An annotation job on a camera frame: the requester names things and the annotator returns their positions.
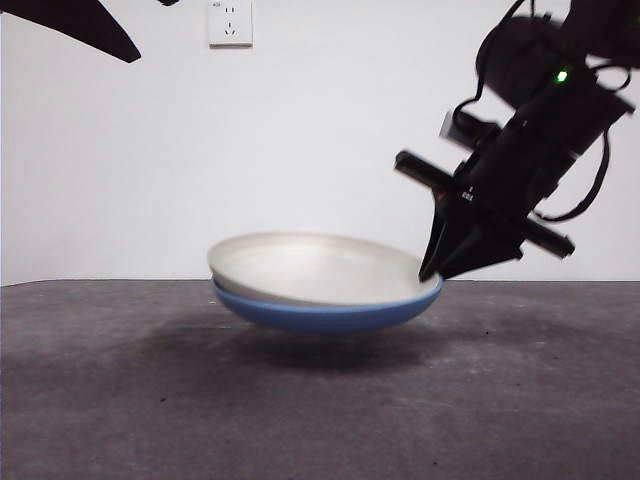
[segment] blue bowl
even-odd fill
[[[240,297],[223,290],[215,281],[213,288],[222,303],[246,320],[291,332],[351,333],[399,325],[417,317],[436,300],[442,280],[432,291],[411,300],[362,306],[298,306],[267,303]]]

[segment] gray carpet floor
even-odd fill
[[[640,284],[450,282],[252,327],[198,281],[2,289],[2,478],[640,479]]]

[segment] electrical outlet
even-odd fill
[[[209,4],[209,45],[253,45],[253,0],[217,0]]]

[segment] cable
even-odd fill
[[[559,217],[547,217],[544,214],[534,211],[533,213],[540,219],[549,223],[558,223],[565,222],[567,220],[571,220],[572,218],[576,218],[579,215],[582,215],[587,209],[591,206],[593,201],[600,193],[600,189],[602,188],[602,184],[604,183],[605,176],[607,175],[607,170],[609,168],[609,160],[611,159],[611,144],[609,142],[609,128],[607,128],[603,133],[604,139],[604,151],[602,153],[602,161],[600,162],[600,168],[598,169],[598,173],[596,174],[596,179],[593,182],[593,186],[587,196],[582,200],[576,208],[571,210],[564,215],[560,215]]]
[[[460,115],[460,112],[462,111],[462,109],[464,107],[466,107],[467,105],[471,105],[472,103],[478,102],[482,98],[482,94],[484,92],[485,77],[486,77],[486,73],[487,73],[487,64],[489,63],[488,62],[489,56],[491,54],[491,50],[493,49],[493,45],[495,43],[496,36],[502,31],[502,29],[504,28],[505,24],[509,20],[511,20],[511,18],[515,15],[516,11],[518,11],[518,9],[526,1],[527,0],[517,0],[511,6],[511,8],[507,11],[507,13],[502,18],[502,20],[500,20],[500,23],[498,23],[496,28],[494,28],[493,31],[489,34],[489,37],[487,39],[488,40],[487,51],[486,51],[484,57],[482,58],[482,63],[480,64],[480,66],[478,68],[478,86],[477,86],[477,89],[476,89],[476,94],[475,94],[475,96],[473,98],[470,98],[470,99],[465,100],[464,102],[462,102],[453,111],[453,122],[455,123],[457,128],[459,128],[461,130],[465,130],[464,126],[460,124],[459,118],[458,118],[459,115]],[[535,7],[535,0],[532,0],[532,4],[533,4],[533,7]]]
[[[627,72],[627,79],[625,80],[625,82],[622,85],[620,85],[618,88],[610,90],[611,92],[620,92],[625,88],[627,88],[629,85],[631,85],[631,80],[633,80],[633,70],[630,67],[627,67],[625,65],[618,65],[615,63],[607,62],[601,65],[596,65],[595,67],[591,67],[589,70],[592,72],[598,72],[600,70],[606,70],[608,68],[621,68]]]

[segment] black object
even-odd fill
[[[449,175],[410,152],[397,156],[396,169],[430,187],[435,198],[422,281],[436,272],[451,278],[520,259],[525,240],[571,255],[575,247],[567,237],[528,217],[604,134],[603,164],[587,198],[566,215],[541,218],[583,213],[604,180],[609,129],[634,111],[598,83],[598,69],[587,66],[586,56],[604,56],[607,67],[640,66],[640,0],[574,0],[564,24],[549,16],[513,17],[523,3],[514,4],[480,48],[476,97],[445,119],[441,135],[472,150],[471,157]],[[479,100],[485,85],[516,110],[503,129],[462,110]]]
[[[160,0],[173,5],[178,0]],[[0,11],[57,30],[131,63],[141,55],[98,0],[0,0]]]

